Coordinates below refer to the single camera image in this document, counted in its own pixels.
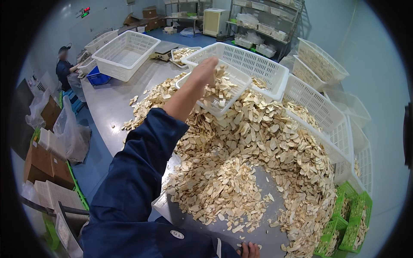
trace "stainless steel table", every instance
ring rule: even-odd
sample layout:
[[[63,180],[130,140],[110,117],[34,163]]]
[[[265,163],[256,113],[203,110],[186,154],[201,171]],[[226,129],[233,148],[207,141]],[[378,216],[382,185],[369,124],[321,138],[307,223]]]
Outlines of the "stainless steel table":
[[[144,90],[150,90],[167,78],[172,78],[182,72],[189,72],[189,70],[180,69],[172,62],[149,59],[128,82],[112,78],[107,84],[92,86],[87,78],[81,80],[90,114],[112,156],[121,150],[123,146],[122,140],[127,135],[126,131],[121,130],[124,121],[134,119],[133,108],[129,106],[130,99],[138,95],[138,102],[141,101],[146,96],[143,95]],[[177,162],[179,162],[178,158],[176,155],[173,155],[168,162],[169,169],[166,170],[163,181],[165,181],[167,175],[172,172],[171,169],[173,169],[173,166]],[[281,244],[285,244],[286,246],[288,244],[286,233],[281,233],[279,226],[270,228],[267,223],[267,219],[269,218],[273,221],[277,219],[276,212],[279,208],[285,210],[283,199],[276,190],[275,183],[273,183],[273,180],[270,178],[270,174],[257,168],[255,175],[257,184],[263,189],[262,194],[268,194],[270,192],[274,196],[275,202],[268,204],[260,227],[250,234],[247,233],[246,229],[244,233],[237,232],[233,234],[231,231],[226,230],[226,221],[220,221],[218,218],[217,222],[205,226],[200,221],[194,221],[192,215],[182,213],[178,204],[171,203],[170,200],[164,199],[164,205],[161,205],[163,211],[160,213],[167,217],[175,226],[214,235],[230,243],[235,249],[239,249],[237,244],[240,244],[242,241],[252,241],[263,246],[261,257],[284,257],[285,252],[280,249],[280,246]]]

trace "filled plastic bag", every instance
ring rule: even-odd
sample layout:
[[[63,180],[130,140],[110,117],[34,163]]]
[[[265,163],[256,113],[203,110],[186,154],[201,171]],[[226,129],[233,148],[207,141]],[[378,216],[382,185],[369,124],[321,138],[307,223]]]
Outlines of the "filled plastic bag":
[[[36,190],[34,189],[34,185],[28,180],[21,185],[21,196],[40,205],[40,199],[37,195]],[[31,226],[33,227],[36,234],[43,235],[44,233],[46,233],[46,227],[43,221],[42,213],[24,204],[23,209],[26,212],[27,218],[30,221]]]
[[[256,45],[264,43],[264,40],[255,31],[247,31],[247,40]]]
[[[195,34],[197,34],[197,33],[201,33],[201,32],[199,31],[198,27],[195,27]],[[195,37],[194,28],[193,27],[185,28],[179,33],[179,35],[184,36],[184,37],[193,38],[193,37]]]
[[[63,97],[63,109],[53,126],[55,135],[66,147],[66,157],[70,162],[83,162],[89,151],[90,128],[78,125],[72,111],[69,97]]]
[[[69,82],[70,88],[78,96],[78,99],[82,102],[86,102],[85,94],[83,93],[82,84],[80,78],[78,78],[78,73],[71,73],[67,76],[67,81]]]
[[[237,14],[237,24],[244,28],[257,29],[258,19],[252,14]]]
[[[37,87],[32,87],[31,91],[34,95],[34,98],[29,106],[30,115],[25,116],[26,123],[30,125],[33,129],[36,129],[36,127],[44,128],[46,126],[46,121],[41,116],[41,113],[47,105],[47,103],[49,102],[51,90],[47,88],[46,91],[43,92],[39,90]]]

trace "blue plastic bin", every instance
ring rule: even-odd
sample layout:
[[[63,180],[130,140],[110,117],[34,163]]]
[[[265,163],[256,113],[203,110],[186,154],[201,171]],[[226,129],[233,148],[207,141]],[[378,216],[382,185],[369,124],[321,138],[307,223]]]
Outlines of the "blue plastic bin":
[[[88,75],[86,75],[86,78],[88,78],[92,85],[101,85],[107,83],[112,77],[100,73],[99,68],[96,66]]]

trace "person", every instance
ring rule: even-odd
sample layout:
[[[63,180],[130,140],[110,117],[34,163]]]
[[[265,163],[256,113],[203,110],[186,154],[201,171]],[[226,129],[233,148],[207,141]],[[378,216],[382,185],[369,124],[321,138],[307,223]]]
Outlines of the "person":
[[[72,65],[67,61],[67,52],[69,48],[67,47],[61,47],[58,52],[58,58],[59,62],[56,65],[56,74],[59,79],[59,81],[62,83],[62,90],[68,91],[70,89],[69,82],[67,81],[67,76],[74,71],[77,70],[78,66],[77,65]]]
[[[203,97],[205,85],[213,84],[217,63],[210,57],[196,66],[163,108],[152,108],[129,132],[91,203],[90,221],[80,239],[85,258],[240,257],[240,250],[219,238],[175,227],[163,217],[148,222],[166,163],[189,128],[185,121]],[[259,257],[257,244],[242,244],[242,258]]]

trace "navy blue jacket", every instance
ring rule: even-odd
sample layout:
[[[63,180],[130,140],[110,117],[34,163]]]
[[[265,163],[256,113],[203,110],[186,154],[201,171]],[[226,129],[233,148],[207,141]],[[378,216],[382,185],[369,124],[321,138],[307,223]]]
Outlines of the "navy blue jacket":
[[[128,134],[90,206],[80,240],[84,257],[240,258],[215,237],[175,227],[163,217],[148,222],[166,163],[187,129],[155,108]]]
[[[59,60],[59,62],[56,65],[56,74],[62,83],[62,90],[68,91],[70,89],[69,82],[67,81],[67,76],[70,74],[69,69],[72,68],[73,65],[71,65],[68,61],[62,61]]]

